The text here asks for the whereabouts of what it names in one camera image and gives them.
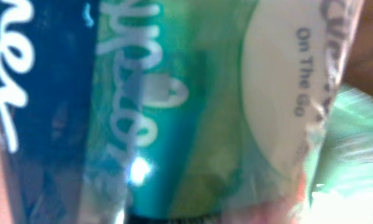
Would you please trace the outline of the white teal wipes packet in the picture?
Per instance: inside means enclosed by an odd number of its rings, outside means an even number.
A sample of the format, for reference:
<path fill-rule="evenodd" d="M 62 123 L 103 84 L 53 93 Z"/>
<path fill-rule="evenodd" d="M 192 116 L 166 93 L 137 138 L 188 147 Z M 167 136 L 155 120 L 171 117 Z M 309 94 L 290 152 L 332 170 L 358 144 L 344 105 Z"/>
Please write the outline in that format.
<path fill-rule="evenodd" d="M 306 222 L 373 224 L 373 97 L 349 85 L 327 122 Z"/>

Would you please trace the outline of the Kleenex tissue multipack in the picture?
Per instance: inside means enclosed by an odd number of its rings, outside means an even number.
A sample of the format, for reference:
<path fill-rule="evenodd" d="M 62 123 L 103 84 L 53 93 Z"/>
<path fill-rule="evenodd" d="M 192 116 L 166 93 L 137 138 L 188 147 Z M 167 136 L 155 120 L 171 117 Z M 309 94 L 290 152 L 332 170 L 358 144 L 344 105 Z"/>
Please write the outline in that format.
<path fill-rule="evenodd" d="M 362 1 L 0 0 L 13 223 L 300 223 Z"/>

